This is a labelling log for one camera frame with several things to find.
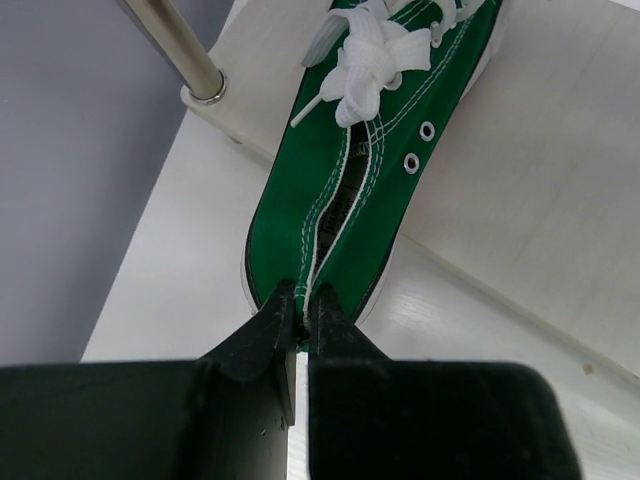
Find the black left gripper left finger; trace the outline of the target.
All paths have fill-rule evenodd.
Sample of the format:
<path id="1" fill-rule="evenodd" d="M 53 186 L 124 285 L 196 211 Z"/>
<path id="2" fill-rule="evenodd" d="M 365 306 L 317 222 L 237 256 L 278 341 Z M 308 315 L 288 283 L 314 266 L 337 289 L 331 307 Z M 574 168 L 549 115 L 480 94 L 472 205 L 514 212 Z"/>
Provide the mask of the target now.
<path id="1" fill-rule="evenodd" d="M 5 479 L 283 479 L 294 286 L 197 359 L 5 367 Z"/>

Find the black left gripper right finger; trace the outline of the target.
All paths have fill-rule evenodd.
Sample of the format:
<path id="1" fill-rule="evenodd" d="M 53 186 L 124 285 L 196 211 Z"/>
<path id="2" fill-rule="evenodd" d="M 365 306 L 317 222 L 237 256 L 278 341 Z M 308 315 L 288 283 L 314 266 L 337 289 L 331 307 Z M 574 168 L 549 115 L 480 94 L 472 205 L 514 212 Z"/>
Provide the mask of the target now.
<path id="1" fill-rule="evenodd" d="M 400 361 L 347 318 L 330 285 L 310 309 L 314 479 L 578 479 L 547 381 L 517 363 Z"/>

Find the green canvas sneaker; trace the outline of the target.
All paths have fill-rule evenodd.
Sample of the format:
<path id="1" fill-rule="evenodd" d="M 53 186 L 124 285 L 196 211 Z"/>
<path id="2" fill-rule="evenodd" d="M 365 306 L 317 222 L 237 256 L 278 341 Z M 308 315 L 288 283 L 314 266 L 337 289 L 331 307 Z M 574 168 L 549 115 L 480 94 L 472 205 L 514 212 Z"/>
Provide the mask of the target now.
<path id="1" fill-rule="evenodd" d="M 420 176 L 502 41 L 511 1 L 336 1 L 305 73 L 244 251 L 247 298 L 282 281 L 298 317 L 330 285 L 369 311 Z"/>

